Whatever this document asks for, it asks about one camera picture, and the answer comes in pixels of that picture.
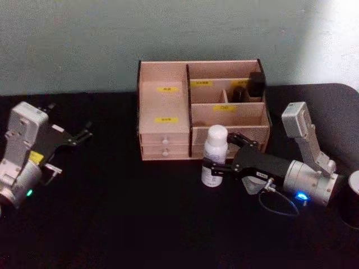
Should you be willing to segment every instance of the robotic arm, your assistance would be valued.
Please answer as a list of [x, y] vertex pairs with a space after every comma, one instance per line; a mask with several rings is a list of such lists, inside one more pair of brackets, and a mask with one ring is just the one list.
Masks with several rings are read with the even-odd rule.
[[326, 206], [340, 190], [343, 177], [335, 173], [335, 162], [320, 151], [306, 103], [290, 103], [282, 114], [282, 121], [287, 135], [299, 144], [305, 163], [262, 154], [256, 141], [230, 133], [228, 143], [240, 147], [233, 163], [222, 165], [205, 158], [204, 167], [211, 169], [212, 175], [242, 179], [249, 194], [282, 187], [286, 192], [303, 193]]
[[38, 109], [21, 102], [11, 110], [5, 155], [0, 162], [0, 205], [18, 208], [40, 181], [44, 168], [52, 171], [46, 184], [62, 172], [49, 163], [56, 149], [77, 146], [92, 136], [87, 130], [89, 126], [72, 136], [60, 126], [50, 124], [47, 113], [53, 107]]

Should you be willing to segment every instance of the black cable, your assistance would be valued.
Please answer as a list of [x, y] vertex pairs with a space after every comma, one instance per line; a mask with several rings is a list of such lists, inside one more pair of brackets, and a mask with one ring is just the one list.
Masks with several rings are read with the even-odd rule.
[[265, 191], [261, 191], [258, 195], [258, 200], [259, 200], [259, 204], [266, 210], [278, 214], [278, 215], [282, 215], [282, 216], [287, 216], [287, 217], [297, 217], [299, 216], [299, 210], [297, 208], [297, 206], [290, 200], [288, 199], [285, 195], [281, 194], [280, 192], [275, 191], [274, 193], [278, 194], [279, 196], [281, 196], [282, 198], [284, 198], [291, 206], [292, 208], [294, 208], [294, 210], [296, 211], [295, 214], [291, 214], [291, 213], [285, 213], [285, 212], [280, 212], [280, 211], [276, 211], [273, 209], [270, 209], [269, 207], [267, 207], [266, 205], [263, 204], [262, 199], [261, 199], [261, 195], [262, 193], [264, 193]]

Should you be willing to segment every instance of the white bottle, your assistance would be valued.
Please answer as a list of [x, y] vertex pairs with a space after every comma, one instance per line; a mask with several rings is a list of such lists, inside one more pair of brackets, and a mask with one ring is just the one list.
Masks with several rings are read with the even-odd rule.
[[[227, 136], [228, 131], [222, 125], [211, 126], [204, 144], [204, 156], [224, 164], [228, 150]], [[211, 169], [202, 166], [202, 182], [208, 187], [217, 187], [222, 183], [222, 177], [212, 176]]]

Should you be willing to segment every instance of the bottle cap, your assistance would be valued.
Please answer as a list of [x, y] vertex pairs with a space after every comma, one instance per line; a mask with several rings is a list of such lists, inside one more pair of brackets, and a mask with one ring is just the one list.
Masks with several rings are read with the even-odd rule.
[[211, 146], [221, 147], [227, 144], [228, 131], [222, 125], [213, 125], [208, 130], [207, 141]]

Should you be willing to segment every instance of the green led light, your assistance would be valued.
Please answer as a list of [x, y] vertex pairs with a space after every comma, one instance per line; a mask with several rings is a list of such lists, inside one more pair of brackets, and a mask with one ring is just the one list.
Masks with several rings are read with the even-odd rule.
[[30, 190], [27, 192], [26, 196], [30, 196], [30, 195], [32, 195], [32, 193], [33, 193], [33, 190], [30, 189]]

